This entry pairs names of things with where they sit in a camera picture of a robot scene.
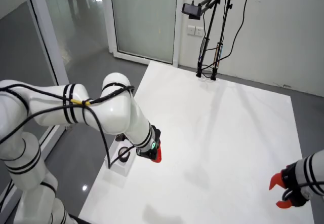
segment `robotic arm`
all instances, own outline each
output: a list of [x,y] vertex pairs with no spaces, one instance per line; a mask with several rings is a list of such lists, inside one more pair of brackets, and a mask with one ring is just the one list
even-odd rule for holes
[[15,223],[76,223],[55,198],[57,181],[41,158],[38,140],[22,132],[30,118],[42,126],[86,123],[102,136],[123,133],[137,155],[161,161],[160,131],[145,118],[131,89],[129,80],[120,73],[104,79],[101,96],[95,100],[81,84],[35,87],[0,82],[0,158],[13,183],[23,191]]
[[324,196],[324,150],[288,165],[270,182],[287,189],[277,206],[282,209],[303,206],[313,195]]

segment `glass door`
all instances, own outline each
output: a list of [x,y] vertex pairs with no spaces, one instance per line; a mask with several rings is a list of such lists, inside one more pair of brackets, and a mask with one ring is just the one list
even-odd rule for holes
[[178,65],[183,0],[106,0],[115,57]]
[[[58,50],[50,44],[53,37],[49,30],[43,32],[37,15],[38,7],[31,0],[0,0],[0,81],[11,79],[37,86],[67,84],[68,79],[62,60],[57,60]],[[34,134],[41,145],[42,157],[46,158],[64,131],[63,126],[42,127],[34,120],[28,122],[24,131]],[[8,188],[10,177],[4,163],[0,161],[0,201]],[[19,191],[12,186],[0,213],[4,223],[20,198]]]

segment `white table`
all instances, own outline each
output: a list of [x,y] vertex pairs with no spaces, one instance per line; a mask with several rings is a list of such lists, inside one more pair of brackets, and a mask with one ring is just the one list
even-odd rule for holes
[[279,209],[273,174],[302,158],[290,97],[151,62],[135,99],[161,130],[162,162],[103,164],[80,218],[93,224],[312,224]]

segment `black cable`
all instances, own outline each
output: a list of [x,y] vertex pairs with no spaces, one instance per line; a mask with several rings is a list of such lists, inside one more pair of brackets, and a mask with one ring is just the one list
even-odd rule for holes
[[131,149],[135,148],[134,145],[132,145],[131,147],[129,147],[126,151],[124,151],[122,154],[120,154],[118,157],[116,157],[112,162],[111,162],[111,166],[117,161],[119,160],[121,157],[123,157],[123,155],[125,155],[127,152],[129,152]]
[[239,31],[241,30],[241,28],[243,27],[243,24],[244,24],[244,19],[245,19],[245,9],[246,9],[246,7],[247,7],[247,2],[248,2],[248,0],[245,0],[244,8],[243,8],[243,19],[242,19],[242,24],[241,24],[241,26],[239,27],[239,29],[238,29],[238,31],[237,31],[235,37],[234,37],[231,51],[230,51],[230,53],[229,53],[227,56],[221,58],[219,61],[221,61],[221,60],[223,60],[223,59],[225,59],[225,58],[228,58],[228,57],[232,54],[232,52],[233,52],[233,48],[234,48],[234,44],[235,44],[235,40],[236,40],[236,38],[237,38],[237,35],[238,35]]
[[205,13],[202,15],[202,19],[204,20],[204,38],[206,37],[206,26],[205,26]]
[[69,98],[66,98],[66,97],[63,97],[63,96],[58,96],[58,95],[55,95],[55,94],[50,93],[50,92],[41,91],[39,89],[36,89],[34,87],[31,87],[31,86],[28,86],[28,85],[25,85],[25,84],[13,84],[13,85],[9,85],[9,86],[6,86],[6,87],[1,87],[0,91],[7,91],[7,90],[15,88],[15,87],[23,87],[23,88],[29,89],[31,91],[38,92],[40,94],[44,94],[44,95],[47,95],[47,96],[55,97],[57,99],[61,99],[63,101],[70,101]]
[[95,103],[100,103],[100,102],[104,102],[104,101],[107,101],[109,99],[112,99],[113,97],[115,96],[118,96],[119,94],[122,94],[122,92],[124,91],[130,91],[130,92],[133,92],[135,89],[134,86],[125,86],[123,88],[120,88],[118,90],[115,90],[113,91],[112,93],[106,95],[106,96],[103,96],[103,97],[100,97],[98,99],[95,99],[93,101],[90,101],[90,104],[95,104]]
[[319,182],[306,182],[306,183],[302,183],[302,184],[298,184],[296,186],[293,186],[291,188],[288,188],[284,191],[283,195],[282,195],[282,200],[286,201],[289,199],[289,196],[291,195],[293,190],[298,190],[302,187],[306,187],[306,186],[313,186],[313,185],[324,185],[324,181],[319,181]]
[[[221,61],[221,60],[223,60],[223,59],[225,59],[225,58],[228,58],[228,57],[232,54],[232,52],[233,52],[233,48],[234,48],[234,44],[235,44],[235,41],[236,41],[237,35],[238,35],[239,31],[241,30],[241,28],[243,27],[243,24],[244,24],[244,20],[245,20],[245,10],[246,10],[246,7],[247,7],[247,2],[248,2],[248,0],[245,0],[244,8],[243,8],[243,19],[242,19],[242,23],[241,23],[241,26],[240,26],[239,29],[237,30],[237,33],[236,33],[236,35],[235,35],[235,37],[234,37],[234,40],[233,40],[233,43],[232,43],[231,51],[230,51],[230,53],[229,53],[227,56],[225,56],[225,57],[219,59],[219,61]],[[210,68],[210,67],[212,67],[213,65],[214,65],[214,63],[212,63],[212,64],[210,64],[210,65],[205,65],[205,64],[203,64],[203,66],[206,66],[205,68],[203,68],[203,70],[204,70],[204,69],[207,69],[207,68]]]
[[3,208],[3,205],[5,203],[5,200],[8,197],[8,195],[9,195],[9,193],[12,190],[13,187],[14,187],[14,184],[12,183],[12,179],[10,179],[10,182],[8,184],[8,187],[7,187],[7,190],[5,192],[5,195],[4,195],[4,197],[2,198],[2,200],[0,202],[0,213],[2,212],[2,208]]

